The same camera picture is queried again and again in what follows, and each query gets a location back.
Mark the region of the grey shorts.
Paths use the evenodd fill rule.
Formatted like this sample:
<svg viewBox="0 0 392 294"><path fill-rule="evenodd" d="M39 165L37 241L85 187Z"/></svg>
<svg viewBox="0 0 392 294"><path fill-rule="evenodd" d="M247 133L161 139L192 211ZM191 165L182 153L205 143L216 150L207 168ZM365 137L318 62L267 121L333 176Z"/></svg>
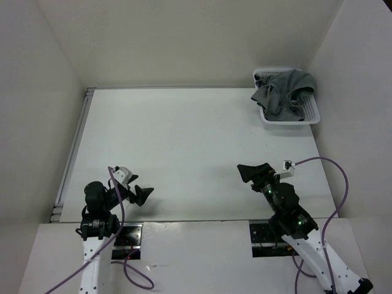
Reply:
<svg viewBox="0 0 392 294"><path fill-rule="evenodd" d="M258 70L254 83L257 90L251 100L261 108L266 121L292 124L308 120L306 104L317 88L311 74L299 69Z"/></svg>

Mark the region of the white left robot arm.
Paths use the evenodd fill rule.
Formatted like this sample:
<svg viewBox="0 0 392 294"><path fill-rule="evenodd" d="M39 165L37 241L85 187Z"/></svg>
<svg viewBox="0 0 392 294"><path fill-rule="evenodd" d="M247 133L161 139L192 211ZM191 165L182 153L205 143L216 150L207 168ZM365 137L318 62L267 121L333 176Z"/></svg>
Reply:
<svg viewBox="0 0 392 294"><path fill-rule="evenodd" d="M126 179L114 176L105 186L93 181L84 189L86 205L81 213L80 228L76 232L82 238L83 266L81 270L80 293L110 293L111 255L114 244L120 242L125 223L125 212L113 214L113 208L125 209L124 200L143 206L154 191L152 187L129 184L138 178L131 175Z"/></svg>

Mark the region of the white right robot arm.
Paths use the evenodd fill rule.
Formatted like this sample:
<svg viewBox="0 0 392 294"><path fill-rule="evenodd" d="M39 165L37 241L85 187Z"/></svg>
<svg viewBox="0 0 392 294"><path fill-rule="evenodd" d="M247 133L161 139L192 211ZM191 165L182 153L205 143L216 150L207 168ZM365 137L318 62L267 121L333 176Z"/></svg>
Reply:
<svg viewBox="0 0 392 294"><path fill-rule="evenodd" d="M274 214L269 219L269 234L276 241L284 240L303 259L318 279L325 293L369 293L372 282L354 273L328 244L325 232L300 205L294 185L282 182L284 174L291 176L295 164L284 162L280 172L268 163L237 169L244 183L262 193Z"/></svg>

